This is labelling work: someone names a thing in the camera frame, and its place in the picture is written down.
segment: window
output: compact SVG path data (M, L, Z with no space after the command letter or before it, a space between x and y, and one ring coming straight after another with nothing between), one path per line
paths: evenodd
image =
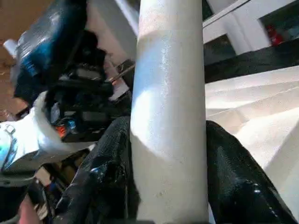
M299 38L299 0L260 19L273 46Z

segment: black leather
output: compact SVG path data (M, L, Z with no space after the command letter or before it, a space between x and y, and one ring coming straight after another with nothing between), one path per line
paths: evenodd
M207 121L206 140L208 197L216 223L297 223L238 139Z
M58 202L55 223L134 218L139 197L129 157L129 117L121 117L112 122L82 162Z

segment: red object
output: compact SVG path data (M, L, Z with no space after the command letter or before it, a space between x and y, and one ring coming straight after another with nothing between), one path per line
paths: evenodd
M272 25L266 26L266 30L271 40L272 46L280 45L285 41L282 35L279 34Z
M65 136L66 128L64 126L59 126L55 128L61 138Z

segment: white pole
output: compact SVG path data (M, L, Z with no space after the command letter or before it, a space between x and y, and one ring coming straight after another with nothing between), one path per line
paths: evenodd
M138 219L208 221L201 0L142 0L131 115Z

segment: metal rod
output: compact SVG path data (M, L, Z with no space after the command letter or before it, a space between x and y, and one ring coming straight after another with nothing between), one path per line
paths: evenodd
M110 79L110 82L114 82L115 80L123 77L124 75L126 75L129 71L133 70L135 68L135 65L132 65L130 67L128 67L126 70L124 70L123 72L121 72L120 74L118 74L117 76L113 77L112 79Z
M131 114L138 219L208 221L201 0L142 0Z

